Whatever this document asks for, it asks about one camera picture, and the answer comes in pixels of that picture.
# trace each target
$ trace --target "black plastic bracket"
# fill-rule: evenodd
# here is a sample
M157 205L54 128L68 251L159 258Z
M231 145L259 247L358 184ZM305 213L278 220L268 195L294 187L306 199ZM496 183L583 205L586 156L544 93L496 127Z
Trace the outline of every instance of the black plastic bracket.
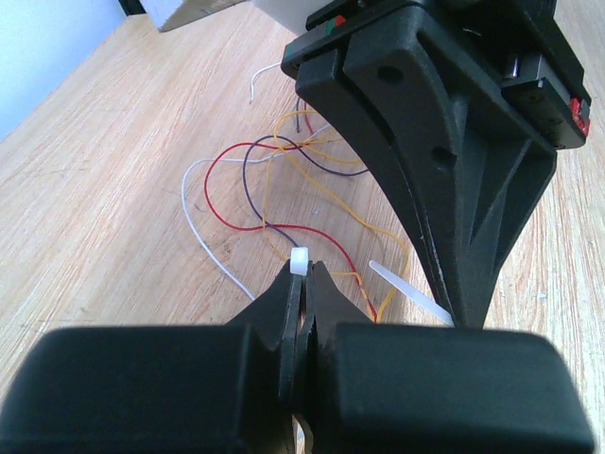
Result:
M480 327L557 152L434 2L373 2L342 19L287 47L282 68L380 184L438 303L457 326Z

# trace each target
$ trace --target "screw hole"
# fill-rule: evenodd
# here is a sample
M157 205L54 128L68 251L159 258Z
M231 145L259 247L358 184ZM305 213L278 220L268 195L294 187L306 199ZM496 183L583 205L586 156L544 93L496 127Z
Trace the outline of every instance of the screw hole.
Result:
M382 66L378 69L378 78L389 85L397 85L404 81L404 73L392 66Z
M456 165L456 155L450 153L447 149L437 147L431 152L433 161L439 170L447 172Z

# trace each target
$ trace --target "zip tie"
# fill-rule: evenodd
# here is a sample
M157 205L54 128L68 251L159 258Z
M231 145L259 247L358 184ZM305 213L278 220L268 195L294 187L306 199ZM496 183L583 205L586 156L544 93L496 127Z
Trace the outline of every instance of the zip tie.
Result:
M408 283L405 279L402 279L397 274L389 271L378 262L370 260L370 268L376 271L380 277L385 279L389 284L401 291L406 297L422 307L431 315L434 315L439 320L444 322L448 326L454 326L454 320L450 313L443 307L439 306L433 300L431 300L424 293L419 291L417 288Z

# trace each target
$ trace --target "white wire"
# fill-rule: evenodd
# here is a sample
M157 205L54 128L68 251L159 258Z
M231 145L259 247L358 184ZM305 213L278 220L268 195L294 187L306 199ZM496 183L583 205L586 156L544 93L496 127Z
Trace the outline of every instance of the white wire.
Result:
M320 130L318 130L317 132L315 132L315 134L311 135L308 139L306 139L304 142L308 142L310 140L312 140L315 136L317 136L319 133L325 131L326 129L328 129L330 127L330 125L326 125L323 128L321 128ZM266 161L269 161L271 159L275 159L275 158L279 158L280 156L284 156L285 153L276 153L276 154L271 154L269 156L266 156L264 158L260 158L260 159L249 159L248 163L249 164L261 164L261 163L265 163ZM214 161L215 158L201 158L198 159L195 163L193 163L192 165L190 165L187 170L185 170L184 175L182 176L182 181L181 181L181 204L182 204L182 211L185 214L185 217L187 219L187 223L189 224L189 227L191 228L191 231L193 232L193 235L196 236L196 238L198 239L199 245L203 248L204 251L206 251L208 253L208 255L210 256L210 258L216 263L216 265L220 268L221 271L223 271L227 277L229 277L238 287L240 287L244 293L246 293L246 295L248 295L248 297L254 301L254 295L252 295L252 292L244 285L241 283L241 281L239 279L237 279L229 270L227 270L227 267L225 267L220 260L218 260L218 258L216 258L216 256L213 254L213 252L210 250L210 248L208 247L208 245L204 242L203 238L201 237L201 235L198 232L198 229L196 228L196 225L193 223L193 220L191 219L191 215L189 214L189 210L187 209L187 203L185 200L185 193L186 193L186 189L187 189L187 177L189 176L189 174L191 173L191 171L196 168L197 166L199 166L200 164L203 163L210 163L212 161ZM243 163L244 159L242 158L227 158L227 159L221 159L219 161L220 163Z
M227 270L227 268L220 263L220 260L218 260L216 258L216 256L213 254L213 252L210 250L210 248L208 247L208 245L206 245L206 243L204 242L204 240L201 238L201 235L198 232L198 229L196 229L195 224L193 223L193 220L191 219L191 215L189 214L189 210L187 210L187 203L185 202L185 190L186 190L186 186L187 186L187 177L189 176L189 174L191 173L191 171L196 167L199 166L202 163L206 163L208 161L212 161L212 159L209 158L204 158L204 159L198 159L195 163L193 163L192 165L189 166L189 168L187 168L187 170L185 171L184 175L182 176L182 182L181 182L181 204L182 204L182 211L185 214L185 217L187 218L187 223L189 224L189 227L191 227L191 230L193 232L193 234L196 236L196 238L199 241L199 245L204 249L204 251L206 251L208 253L208 255L210 256L210 258L212 258L212 260L216 263L216 265L220 268L221 271L223 271L227 277L229 277L238 287L240 287L244 293L246 293L248 295L248 297L254 301L254 295L252 295L252 292L248 290L248 288L242 284L235 276L232 275L232 273Z
M264 72L276 68L278 67L280 64L282 64L280 61L278 61L277 63L273 63L270 64L269 66L265 66L262 69L259 69L258 71L256 71L256 73L254 73L254 76L252 76L252 79L250 80L250 104L252 104L252 102L254 101L254 82L260 77L261 74L263 74Z

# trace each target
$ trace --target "red wire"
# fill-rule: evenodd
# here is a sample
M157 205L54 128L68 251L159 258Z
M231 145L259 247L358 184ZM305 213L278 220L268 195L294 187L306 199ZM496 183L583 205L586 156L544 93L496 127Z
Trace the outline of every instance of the red wire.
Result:
M308 109L308 105L306 103L306 101L303 104L304 108L303 110L306 111ZM306 124L306 127L309 129L309 132L311 132L311 135L315 134L315 132L313 131L313 127L311 126L311 120L309 120L309 115L307 114L307 112L304 113L304 123Z
M251 147L252 145L254 145L252 142L241 142L239 144L231 145L227 149L223 150L216 157L216 159L214 159L214 161L210 164L210 167L208 167L208 171L206 172L206 176L204 178L204 197L206 198L206 202L208 203L208 206L210 207L210 211L212 211L213 215L215 215L215 217L218 220L220 220L223 224L225 224L227 227L230 227L230 228L232 228L234 230L237 230L238 232L257 232L259 230L263 230L264 227L262 225L259 225L259 226L256 226L256 227L241 227L239 225L231 224L228 220L226 220L224 217L222 217L217 212L217 210L215 209L215 206L212 205L212 202L210 200L210 194L208 193L208 180L209 180L210 174L212 173L212 171L215 168L216 164L218 163L218 161L220 161L222 159L223 156L225 156L225 154L227 154L229 151L232 151L233 149L236 149L236 148L239 148L239 147ZM264 144L256 144L256 145L258 147L262 147L262 148L278 149L278 147L274 147L272 145L264 145ZM275 223L273 223L273 225L275 227L279 227L280 229L305 230L307 232L313 232L314 234L318 234L318 235L323 236L324 238L326 238L329 241L331 241L342 252L342 254L346 258L347 262L349 263L349 266L351 267L351 270L353 272L356 272L357 274L359 274L359 272L357 271L357 268L355 267L355 263L354 263L353 259L347 253L347 251L342 247L342 245L340 243L338 243L338 241L336 241L333 237L329 236L325 232L323 232L323 231L321 231L319 229L315 229L313 227L308 227L306 225L298 225L298 224L275 224ZM357 280L357 284L359 285L359 288L361 288L361 283L358 280ZM370 300L370 298L368 298L368 305L369 305L369 308L370 308L370 312L372 313L372 318L373 318L374 321L376 321L377 318L378 318L378 313L376 312L376 308L374 307L374 305L373 305L372 301Z

